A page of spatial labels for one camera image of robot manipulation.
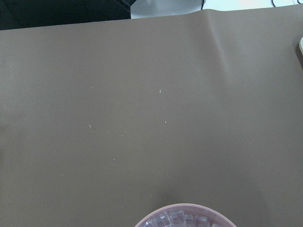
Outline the cream rabbit tray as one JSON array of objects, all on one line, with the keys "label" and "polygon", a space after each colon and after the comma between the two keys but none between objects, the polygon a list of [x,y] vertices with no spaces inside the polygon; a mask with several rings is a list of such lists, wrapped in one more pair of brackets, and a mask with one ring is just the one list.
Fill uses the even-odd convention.
[{"label": "cream rabbit tray", "polygon": [[303,55],[303,37],[299,41],[299,49],[300,49],[301,54]]}]

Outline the pink bowl of ice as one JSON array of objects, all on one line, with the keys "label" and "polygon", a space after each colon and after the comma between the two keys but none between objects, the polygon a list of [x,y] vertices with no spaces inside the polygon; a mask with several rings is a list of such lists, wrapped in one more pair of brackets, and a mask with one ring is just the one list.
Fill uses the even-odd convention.
[{"label": "pink bowl of ice", "polygon": [[236,227],[219,212],[191,203],[172,204],[148,214],[137,227]]}]

